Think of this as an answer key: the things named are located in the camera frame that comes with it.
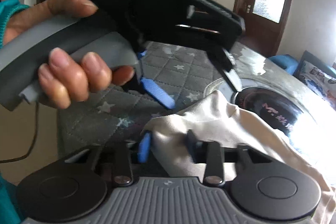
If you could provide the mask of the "teal right sleeve forearm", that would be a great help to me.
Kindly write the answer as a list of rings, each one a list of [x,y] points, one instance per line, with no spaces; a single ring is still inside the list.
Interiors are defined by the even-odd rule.
[[[1,224],[19,224],[25,217],[22,215],[17,198],[17,187],[0,176],[0,221]]]

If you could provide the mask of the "bare left hand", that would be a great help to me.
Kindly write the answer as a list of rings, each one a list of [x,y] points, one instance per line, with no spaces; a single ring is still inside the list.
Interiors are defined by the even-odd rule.
[[[84,18],[98,10],[90,0],[46,0],[13,15],[6,27],[4,45],[33,26],[58,14]],[[134,69],[124,66],[112,71],[94,52],[87,53],[80,64],[60,48],[54,48],[47,63],[38,69],[39,83],[53,107],[66,109],[71,102],[86,101],[90,93],[105,90],[110,84],[123,86],[134,76]]]

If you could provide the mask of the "teal left sleeve forearm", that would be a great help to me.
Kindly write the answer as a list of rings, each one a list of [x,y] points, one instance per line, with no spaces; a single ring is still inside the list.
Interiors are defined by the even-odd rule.
[[[0,47],[4,46],[4,37],[7,24],[10,18],[29,6],[22,4],[19,0],[5,0],[0,4]]]

